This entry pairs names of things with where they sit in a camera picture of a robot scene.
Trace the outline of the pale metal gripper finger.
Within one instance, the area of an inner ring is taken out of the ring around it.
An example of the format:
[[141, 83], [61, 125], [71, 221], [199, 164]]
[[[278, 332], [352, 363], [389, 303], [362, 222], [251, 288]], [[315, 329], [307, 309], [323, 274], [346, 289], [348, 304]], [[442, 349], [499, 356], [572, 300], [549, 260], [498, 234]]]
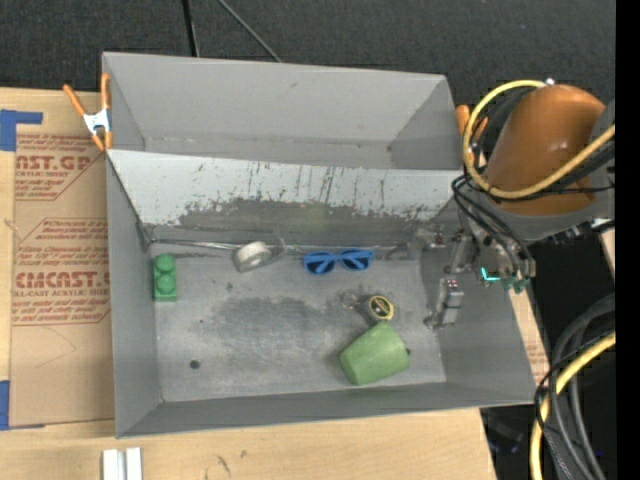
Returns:
[[425, 323], [432, 329], [454, 325], [464, 301], [464, 291], [456, 278], [445, 277], [439, 281], [438, 292]]
[[434, 248], [444, 246], [444, 231], [441, 225], [424, 225], [417, 227], [409, 239], [398, 247], [400, 258], [408, 260], [420, 259], [422, 254]]

